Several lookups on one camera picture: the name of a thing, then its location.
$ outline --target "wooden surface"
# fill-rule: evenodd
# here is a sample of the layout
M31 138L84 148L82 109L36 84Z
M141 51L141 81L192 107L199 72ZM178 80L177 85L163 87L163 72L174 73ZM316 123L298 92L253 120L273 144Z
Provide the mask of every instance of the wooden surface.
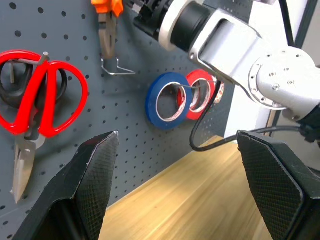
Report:
M238 145L191 152L106 211L99 240L271 240Z

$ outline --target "pegboard hole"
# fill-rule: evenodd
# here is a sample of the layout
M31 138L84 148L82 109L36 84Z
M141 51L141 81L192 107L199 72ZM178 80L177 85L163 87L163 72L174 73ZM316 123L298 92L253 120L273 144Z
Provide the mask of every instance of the pegboard hole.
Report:
M14 2L10 2L9 6L10 6L10 8L13 9L13 10L16 10L16 9L17 9L17 5L16 5Z
M22 36L21 32L20 31L15 31L14 32L14 35L17 37L17 38L20 38Z
M43 14L44 13L44 9L42 7L38 7L38 13Z

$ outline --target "gray pegboard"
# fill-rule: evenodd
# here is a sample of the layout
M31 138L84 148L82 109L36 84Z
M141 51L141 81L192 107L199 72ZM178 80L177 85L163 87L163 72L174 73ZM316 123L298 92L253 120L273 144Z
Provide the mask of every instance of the gray pegboard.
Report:
M247 8L232 1L206 1L207 5L221 5L222 8L226 3L242 19L249 17ZM145 116L144 104L148 87L160 74L173 71L186 75L196 66L188 61L184 52L178 49L167 52L134 28L135 15L125 9L119 19L116 55L122 67L137 74L111 77L101 69L98 16L90 0L0 1L0 52L11 49L47 51L51 60L67 61L79 68L87 78L90 93L78 120L59 136L47 139L37 151L31 179L17 205L10 193L14 137L0 127L0 239L12 238L47 183L72 159L78 145L94 136L119 130L120 145L110 205L191 151L189 135L194 122L186 120L168 131L156 129ZM115 62L109 61L106 67L114 69ZM79 82L72 75L68 76L64 108L57 106L56 124L72 114L81 97ZM1 77L2 81L9 81L8 72L4 71ZM214 135L224 135L233 91L233 86L226 86L222 101L199 128L197 143ZM13 120L16 112L0 101L2 116Z

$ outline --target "red scissors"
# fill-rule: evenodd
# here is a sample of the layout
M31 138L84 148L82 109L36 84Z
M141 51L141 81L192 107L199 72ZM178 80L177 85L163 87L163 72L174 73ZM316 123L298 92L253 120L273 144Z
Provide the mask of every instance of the red scissors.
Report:
M10 94L3 88L0 82L0 97L8 105L18 108L14 122L7 122L0 115L0 125L16 136L14 177L12 193L16 203L22 197L29 178L31 176L35 153L40 148L46 137L51 138L67 129L81 114L88 98L88 84L83 74L74 66L63 61L48 61L48 53L40 54L26 50L9 50L0 53L0 71L5 63L25 63L26 69L24 79L19 83L19 90ZM62 77L60 94L57 94L57 71ZM55 105L60 100L67 88L67 75L65 71L71 72L78 78L82 96L74 114L58 127L53 127ZM42 114L39 124L39 137L36 140L27 140L33 127L34 118L37 113Z

